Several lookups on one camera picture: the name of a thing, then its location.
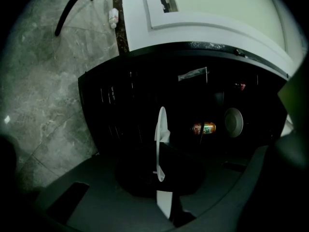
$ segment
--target small white container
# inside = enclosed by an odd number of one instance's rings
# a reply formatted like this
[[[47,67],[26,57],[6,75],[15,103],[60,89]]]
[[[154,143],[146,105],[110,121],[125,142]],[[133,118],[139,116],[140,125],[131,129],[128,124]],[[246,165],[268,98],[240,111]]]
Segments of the small white container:
[[[117,23],[119,21],[118,19],[118,10],[113,8],[110,10],[110,15],[109,15],[109,23],[112,29],[116,28]]]

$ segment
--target gray plastic surface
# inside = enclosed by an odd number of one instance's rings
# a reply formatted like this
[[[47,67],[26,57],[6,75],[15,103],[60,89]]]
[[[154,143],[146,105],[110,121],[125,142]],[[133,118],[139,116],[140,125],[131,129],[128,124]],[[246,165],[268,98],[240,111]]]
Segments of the gray plastic surface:
[[[201,188],[193,195],[181,197],[183,208],[200,216],[177,230],[235,230],[259,177],[266,148],[256,150],[243,174],[222,168],[227,160],[224,157],[205,160],[207,176]],[[36,204],[46,210],[74,182],[81,182],[90,187],[69,218],[68,226],[83,232],[173,230],[155,199],[134,197],[119,186],[114,178],[118,161],[103,156],[86,160],[42,191]]]

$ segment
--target marble floor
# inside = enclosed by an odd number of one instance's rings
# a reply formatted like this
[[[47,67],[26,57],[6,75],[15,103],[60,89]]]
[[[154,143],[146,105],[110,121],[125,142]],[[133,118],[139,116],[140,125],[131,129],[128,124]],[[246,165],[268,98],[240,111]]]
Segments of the marble floor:
[[[97,151],[77,79],[118,55],[108,24],[112,0],[79,0],[56,37],[67,2],[31,0],[0,57],[0,134],[15,147],[24,193],[47,186]]]

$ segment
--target small red object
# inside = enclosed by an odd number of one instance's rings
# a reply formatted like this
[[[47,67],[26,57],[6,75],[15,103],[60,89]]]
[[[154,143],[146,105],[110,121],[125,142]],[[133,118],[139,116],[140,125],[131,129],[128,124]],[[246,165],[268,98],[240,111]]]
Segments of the small red object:
[[[246,85],[245,85],[243,82],[241,82],[241,84],[240,84],[240,90],[243,91],[243,90],[245,89],[245,87],[246,87]]]

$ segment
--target beverage can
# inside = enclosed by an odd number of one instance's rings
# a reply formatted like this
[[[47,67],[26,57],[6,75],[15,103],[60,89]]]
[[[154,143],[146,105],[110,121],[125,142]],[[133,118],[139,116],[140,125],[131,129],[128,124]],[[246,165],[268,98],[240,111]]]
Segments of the beverage can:
[[[200,135],[201,127],[202,127],[201,122],[195,123],[192,126],[191,130],[193,131],[194,135]],[[212,123],[212,122],[205,122],[204,123],[203,135],[212,134],[215,131],[216,131],[216,125],[214,123]]]

